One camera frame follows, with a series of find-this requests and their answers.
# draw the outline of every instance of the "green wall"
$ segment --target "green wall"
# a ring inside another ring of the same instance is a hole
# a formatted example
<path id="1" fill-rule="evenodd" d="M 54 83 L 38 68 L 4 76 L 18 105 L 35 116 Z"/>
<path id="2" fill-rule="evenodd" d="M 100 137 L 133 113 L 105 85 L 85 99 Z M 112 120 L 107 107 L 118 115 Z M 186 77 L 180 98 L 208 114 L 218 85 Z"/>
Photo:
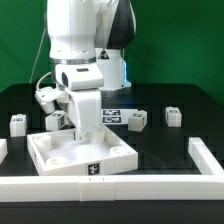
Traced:
<path id="1" fill-rule="evenodd" d="M 125 51 L 129 80 L 196 84 L 224 105 L 224 1 L 132 0 L 134 41 Z M 29 82 L 46 0 L 0 1 L 0 91 Z M 34 80 L 49 71 L 49 42 Z"/>

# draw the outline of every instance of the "small white cube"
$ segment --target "small white cube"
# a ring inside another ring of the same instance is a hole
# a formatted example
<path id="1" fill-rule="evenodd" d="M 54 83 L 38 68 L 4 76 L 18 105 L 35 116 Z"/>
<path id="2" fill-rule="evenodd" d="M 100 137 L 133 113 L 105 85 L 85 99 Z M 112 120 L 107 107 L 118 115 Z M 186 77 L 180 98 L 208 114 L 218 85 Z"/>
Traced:
<path id="1" fill-rule="evenodd" d="M 128 119 L 128 130 L 141 132 L 147 124 L 147 112 L 144 110 L 134 112 Z"/>
<path id="2" fill-rule="evenodd" d="M 165 116 L 168 127 L 181 127 L 182 114 L 178 107 L 166 107 Z"/>
<path id="3" fill-rule="evenodd" d="M 65 126 L 65 112 L 56 110 L 45 118 L 47 131 L 58 131 Z"/>
<path id="4" fill-rule="evenodd" d="M 10 135 L 11 137 L 19 137 L 26 135 L 26 115 L 13 115 L 10 121 Z"/>

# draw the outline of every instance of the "black label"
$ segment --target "black label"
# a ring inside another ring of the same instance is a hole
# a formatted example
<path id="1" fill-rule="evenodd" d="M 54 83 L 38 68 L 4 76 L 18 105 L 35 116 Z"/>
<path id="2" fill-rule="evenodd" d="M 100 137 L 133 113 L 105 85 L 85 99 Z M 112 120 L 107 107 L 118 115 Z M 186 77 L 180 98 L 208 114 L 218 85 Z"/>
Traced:
<path id="1" fill-rule="evenodd" d="M 76 69 L 77 72 L 88 72 L 89 69 L 88 68 L 78 68 Z"/>
<path id="2" fill-rule="evenodd" d="M 103 115 L 119 116 L 119 115 L 121 115 L 121 111 L 120 110 L 103 110 Z"/>
<path id="3" fill-rule="evenodd" d="M 142 117 L 142 114 L 134 114 L 133 117 Z"/>
<path id="4" fill-rule="evenodd" d="M 100 164 L 90 164 L 88 165 L 88 175 L 97 175 L 100 173 Z"/>
<path id="5" fill-rule="evenodd" d="M 169 110 L 169 112 L 172 113 L 172 114 L 178 113 L 177 110 Z"/>
<path id="6" fill-rule="evenodd" d="M 14 118 L 13 121 L 23 121 L 23 118 Z"/>
<path id="7" fill-rule="evenodd" d="M 121 117 L 103 117 L 103 123 L 119 124 L 121 123 Z"/>
<path id="8" fill-rule="evenodd" d="M 52 114 L 51 116 L 52 116 L 52 117 L 60 117 L 61 114 L 54 113 L 54 114 Z"/>
<path id="9" fill-rule="evenodd" d="M 105 50 L 103 50 L 103 51 L 101 52 L 100 56 L 98 57 L 98 59 L 106 59 L 106 60 L 108 60 L 108 59 L 110 59 L 110 58 L 108 57 L 107 52 L 106 52 Z"/>

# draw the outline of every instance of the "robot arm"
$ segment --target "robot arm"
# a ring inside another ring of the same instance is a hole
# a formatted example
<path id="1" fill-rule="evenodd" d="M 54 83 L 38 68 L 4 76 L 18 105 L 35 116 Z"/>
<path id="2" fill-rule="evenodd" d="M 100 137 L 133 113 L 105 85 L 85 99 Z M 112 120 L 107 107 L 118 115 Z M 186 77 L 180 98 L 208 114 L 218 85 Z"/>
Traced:
<path id="1" fill-rule="evenodd" d="M 104 78 L 95 48 L 125 47 L 134 37 L 134 14 L 129 0 L 48 0 L 47 23 L 57 87 L 37 90 L 36 98 L 45 106 L 56 99 L 84 140 L 100 129 Z"/>

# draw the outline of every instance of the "black tabletop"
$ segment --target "black tabletop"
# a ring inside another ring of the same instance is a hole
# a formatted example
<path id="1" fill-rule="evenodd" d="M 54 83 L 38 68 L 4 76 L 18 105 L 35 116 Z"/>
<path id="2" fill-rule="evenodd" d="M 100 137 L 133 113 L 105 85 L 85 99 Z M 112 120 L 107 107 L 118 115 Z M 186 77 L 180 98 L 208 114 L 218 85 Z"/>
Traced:
<path id="1" fill-rule="evenodd" d="M 8 156 L 0 176 L 37 175 L 26 137 L 10 137 L 12 115 L 26 114 L 27 134 L 45 131 L 45 114 L 34 99 L 33 85 L 14 85 L 0 94 L 0 138 Z M 139 153 L 139 165 L 126 175 L 199 174 L 188 155 L 189 137 L 200 137 L 218 162 L 224 160 L 224 108 L 200 88 L 187 84 L 134 85 L 130 94 L 103 98 L 104 109 L 138 109 L 148 113 L 142 132 L 127 125 L 108 127 Z M 180 128 L 168 127 L 165 108 L 178 107 Z M 223 201 L 114 201 L 0 203 L 2 223 L 223 223 Z"/>

